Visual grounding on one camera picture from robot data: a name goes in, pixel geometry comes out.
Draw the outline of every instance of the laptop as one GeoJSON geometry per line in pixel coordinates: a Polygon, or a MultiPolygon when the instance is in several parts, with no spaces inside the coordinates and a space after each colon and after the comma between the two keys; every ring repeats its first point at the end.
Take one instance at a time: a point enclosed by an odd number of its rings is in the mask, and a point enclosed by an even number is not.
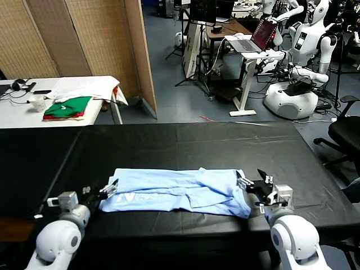
{"type": "Polygon", "coordinates": [[[231,18],[231,13],[234,8],[234,1],[218,0],[216,5],[216,22],[224,23],[231,18]]]}
{"type": "Polygon", "coordinates": [[[0,84],[0,98],[10,89],[9,84],[0,84]]]}
{"type": "Polygon", "coordinates": [[[262,52],[265,50],[275,30],[276,24],[261,19],[250,40],[229,40],[229,42],[236,52],[262,52]]]}

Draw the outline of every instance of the white standing desk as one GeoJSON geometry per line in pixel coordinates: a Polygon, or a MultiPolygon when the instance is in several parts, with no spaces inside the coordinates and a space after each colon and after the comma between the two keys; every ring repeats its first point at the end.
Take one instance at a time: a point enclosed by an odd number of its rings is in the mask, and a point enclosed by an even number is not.
{"type": "MultiPolygon", "coordinates": [[[[250,39],[251,35],[244,35],[244,39],[250,39]]],[[[257,64],[258,59],[268,59],[279,57],[279,55],[284,54],[283,52],[277,52],[273,49],[268,49],[264,52],[244,52],[241,53],[242,57],[244,58],[243,61],[248,64],[247,66],[247,75],[245,80],[245,85],[242,88],[242,94],[240,100],[237,97],[233,98],[233,102],[236,107],[236,111],[231,111],[229,114],[230,116],[245,116],[245,115],[256,115],[257,112],[255,110],[246,110],[245,105],[248,100],[248,95],[250,92],[251,85],[253,83],[254,71],[255,66],[257,64]]]]}

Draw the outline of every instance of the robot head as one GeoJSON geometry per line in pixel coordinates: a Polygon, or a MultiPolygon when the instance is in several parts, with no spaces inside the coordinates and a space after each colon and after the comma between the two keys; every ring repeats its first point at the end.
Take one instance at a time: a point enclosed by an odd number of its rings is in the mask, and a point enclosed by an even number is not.
{"type": "Polygon", "coordinates": [[[323,21],[327,10],[329,9],[329,0],[313,0],[308,3],[308,22],[315,24],[323,21]]]}

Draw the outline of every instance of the smartphone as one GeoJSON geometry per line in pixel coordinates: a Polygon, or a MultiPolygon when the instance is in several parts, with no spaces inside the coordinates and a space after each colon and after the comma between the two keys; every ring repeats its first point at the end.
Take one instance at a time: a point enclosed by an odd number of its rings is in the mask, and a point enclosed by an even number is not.
{"type": "Polygon", "coordinates": [[[34,95],[46,95],[46,94],[49,94],[51,92],[51,90],[37,90],[37,91],[34,91],[34,95]]]}

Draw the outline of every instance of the black tablecloth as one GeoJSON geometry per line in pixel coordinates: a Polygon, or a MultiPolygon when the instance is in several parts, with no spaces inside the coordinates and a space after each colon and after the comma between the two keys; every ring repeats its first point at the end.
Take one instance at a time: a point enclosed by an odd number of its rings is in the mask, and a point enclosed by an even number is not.
{"type": "MultiPolygon", "coordinates": [[[[84,186],[104,186],[116,168],[241,168],[249,179],[259,179],[260,168],[273,175],[275,183],[286,183],[294,189],[295,213],[317,227],[322,244],[342,240],[360,225],[355,208],[294,126],[285,121],[3,131],[0,135],[7,140],[7,152],[11,153],[5,162],[13,166],[8,169],[6,180],[16,179],[19,185],[27,185],[22,195],[27,187],[34,190],[29,186],[49,185],[55,167],[74,143],[76,134],[79,137],[65,159],[51,196],[63,191],[80,192],[84,186]],[[42,144],[42,151],[32,151],[30,146],[34,144],[42,144]],[[28,174],[20,172],[18,178],[16,172],[20,167],[12,162],[25,164],[28,174]]],[[[122,256],[127,251],[147,255],[212,255],[237,252],[239,248],[265,250],[269,246],[268,224],[256,211],[248,220],[180,210],[130,211],[99,213],[94,217],[76,258],[83,258],[81,254],[89,258],[91,252],[116,256],[119,249],[122,256]]]]}
{"type": "MultiPolygon", "coordinates": [[[[103,186],[116,168],[257,169],[294,189],[296,214],[312,222],[323,243],[343,239],[360,217],[289,122],[91,126],[80,134],[51,195],[103,186]]],[[[186,211],[100,213],[85,240],[141,237],[233,237],[269,234],[262,215],[249,220],[186,211]]]]}
{"type": "Polygon", "coordinates": [[[0,129],[0,217],[32,218],[79,128],[0,129]]]}

